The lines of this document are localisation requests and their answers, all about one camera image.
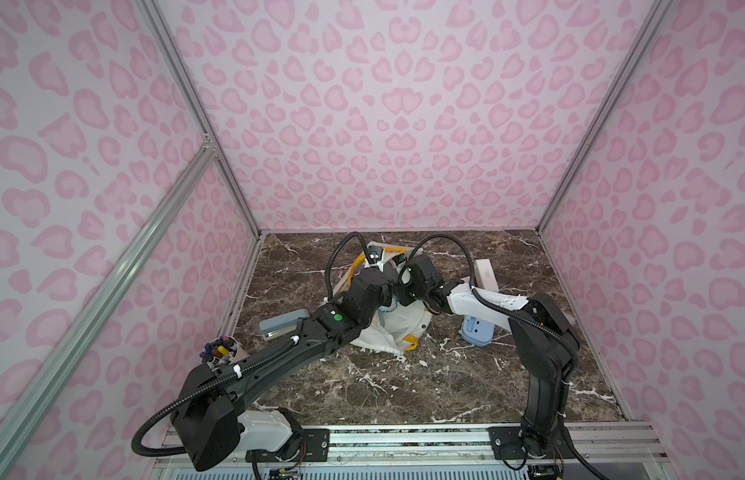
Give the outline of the white canvas bag yellow handles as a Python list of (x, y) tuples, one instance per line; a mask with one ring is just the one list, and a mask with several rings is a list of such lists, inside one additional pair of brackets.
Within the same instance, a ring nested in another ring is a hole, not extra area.
[[(384, 260), (375, 265), (368, 265), (366, 261), (366, 250), (369, 245), (384, 248)], [(364, 268), (377, 268), (386, 274), (394, 282), (394, 296), (392, 304), (382, 306), (372, 318), (372, 324), (366, 329), (360, 330), (356, 338), (350, 340), (350, 344), (372, 350), (402, 356), (407, 351), (414, 350), (430, 326), (433, 314), (422, 302), (416, 301), (409, 306), (400, 304), (395, 296), (395, 288), (399, 283), (399, 274), (411, 253), (410, 247), (384, 244), (380, 242), (368, 242), (362, 253), (354, 260), (350, 269), (336, 283), (330, 281), (332, 287), (332, 298), (340, 299), (343, 293), (350, 287), (352, 278), (359, 274)]]

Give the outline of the white rectangular digital clock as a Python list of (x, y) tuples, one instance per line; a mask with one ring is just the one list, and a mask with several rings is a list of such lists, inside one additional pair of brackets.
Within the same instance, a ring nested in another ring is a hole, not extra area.
[(498, 280), (490, 259), (476, 260), (475, 271), (478, 288), (495, 293), (500, 291)]

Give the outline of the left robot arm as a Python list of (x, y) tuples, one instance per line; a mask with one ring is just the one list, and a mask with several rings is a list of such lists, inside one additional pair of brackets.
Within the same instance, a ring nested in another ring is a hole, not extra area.
[(293, 460), (302, 449), (302, 427), (286, 409), (248, 417), (262, 394), (296, 370), (336, 353), (372, 323), (378, 309), (392, 304), (395, 282), (375, 268), (364, 268), (348, 290), (300, 320), (296, 332), (250, 357), (218, 368), (194, 368), (178, 398), (190, 400), (170, 412), (180, 438), (174, 454), (188, 455), (198, 471), (223, 462), (242, 449)]

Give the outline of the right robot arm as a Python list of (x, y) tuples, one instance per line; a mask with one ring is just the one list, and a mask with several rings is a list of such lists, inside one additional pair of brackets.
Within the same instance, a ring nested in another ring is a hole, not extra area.
[(474, 277), (448, 280), (428, 256), (418, 255), (400, 268), (397, 297), (402, 304), (418, 300), (434, 312), (474, 317), (508, 330), (529, 374), (520, 446), (536, 458), (558, 447), (572, 380), (580, 370), (580, 341), (550, 295), (500, 294), (478, 287)]

